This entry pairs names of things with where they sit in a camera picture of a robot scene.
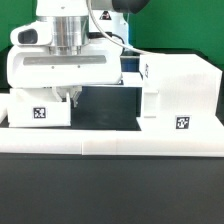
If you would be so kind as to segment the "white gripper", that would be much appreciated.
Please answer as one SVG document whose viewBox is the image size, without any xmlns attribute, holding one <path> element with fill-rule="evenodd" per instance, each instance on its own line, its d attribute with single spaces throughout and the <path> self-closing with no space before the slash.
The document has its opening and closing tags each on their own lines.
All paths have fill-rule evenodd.
<svg viewBox="0 0 224 224">
<path fill-rule="evenodd" d="M 81 86 L 117 84 L 121 80 L 121 49 L 111 44 L 93 43 L 80 55 L 53 56 L 47 47 L 14 46 L 7 58 L 7 81 L 13 88 L 53 87 L 58 102 L 72 89 L 73 106 L 78 105 Z"/>
</svg>

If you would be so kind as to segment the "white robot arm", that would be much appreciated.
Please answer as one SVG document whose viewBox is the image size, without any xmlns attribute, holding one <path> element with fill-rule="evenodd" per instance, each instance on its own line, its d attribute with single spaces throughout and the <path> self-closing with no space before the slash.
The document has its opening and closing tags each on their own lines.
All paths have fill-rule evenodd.
<svg viewBox="0 0 224 224">
<path fill-rule="evenodd" d="M 10 34 L 10 102 L 59 103 L 83 86 L 118 84 L 120 55 L 130 47 L 123 15 L 149 1 L 37 0 L 37 19 Z"/>
</svg>

